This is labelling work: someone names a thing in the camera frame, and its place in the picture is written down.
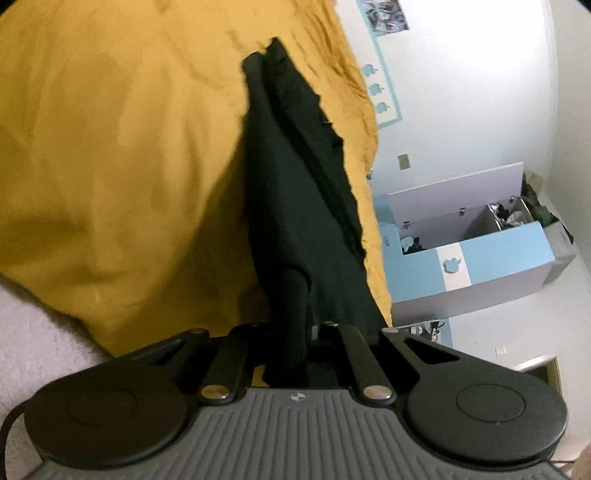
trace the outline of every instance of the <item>white wall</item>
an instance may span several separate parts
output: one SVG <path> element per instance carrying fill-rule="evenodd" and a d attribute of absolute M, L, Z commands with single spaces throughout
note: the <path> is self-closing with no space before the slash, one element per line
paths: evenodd
<path fill-rule="evenodd" d="M 544 177 L 556 104 L 547 0 L 401 5 L 410 30 L 380 42 L 403 119 L 380 130 L 373 193 L 517 161 Z"/>
<path fill-rule="evenodd" d="M 548 195 L 591 268 L 591 14 L 576 0 L 551 6 L 559 102 Z"/>

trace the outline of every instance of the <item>white blanket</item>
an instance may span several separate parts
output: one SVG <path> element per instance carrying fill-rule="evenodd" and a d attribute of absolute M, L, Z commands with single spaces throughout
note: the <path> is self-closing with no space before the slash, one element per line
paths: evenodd
<path fill-rule="evenodd" d="M 43 385 L 106 358 L 79 322 L 0 277 L 0 423 Z M 21 417 L 8 438 L 8 480 L 20 480 L 39 464 Z"/>

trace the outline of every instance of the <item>logo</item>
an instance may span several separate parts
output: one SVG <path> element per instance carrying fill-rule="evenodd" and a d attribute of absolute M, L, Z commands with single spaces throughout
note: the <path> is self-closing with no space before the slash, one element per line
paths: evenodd
<path fill-rule="evenodd" d="M 290 395 L 290 399 L 292 399 L 292 400 L 293 400 L 294 402 L 296 402 L 296 403 L 299 403 L 299 402 L 301 402 L 301 401 L 302 401 L 302 400 L 304 400 L 305 398 L 306 398 L 306 396 L 305 396 L 303 393 L 301 393 L 301 392 L 298 392 L 298 393 L 292 393 L 292 394 Z"/>

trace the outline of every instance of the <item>round black disc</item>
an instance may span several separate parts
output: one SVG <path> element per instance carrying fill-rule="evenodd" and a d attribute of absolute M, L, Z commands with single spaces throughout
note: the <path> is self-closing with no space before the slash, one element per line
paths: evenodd
<path fill-rule="evenodd" d="M 408 396 L 409 424 L 435 451 L 474 465 L 518 465 L 553 451 L 567 412 L 549 385 L 500 367 L 444 372 L 452 368 L 428 369 Z"/>
<path fill-rule="evenodd" d="M 77 468 L 136 462 L 183 429 L 187 403 L 149 365 L 113 362 L 43 387 L 27 404 L 25 426 L 39 453 Z"/>

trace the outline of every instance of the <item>black cable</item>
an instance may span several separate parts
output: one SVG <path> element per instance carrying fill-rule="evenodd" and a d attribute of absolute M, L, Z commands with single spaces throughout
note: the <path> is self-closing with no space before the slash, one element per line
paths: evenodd
<path fill-rule="evenodd" d="M 6 443 L 8 441 L 8 433 L 17 418 L 25 411 L 27 401 L 28 400 L 25 400 L 14 407 L 4 419 L 4 422 L 0 427 L 0 480 L 8 480 L 6 476 Z"/>

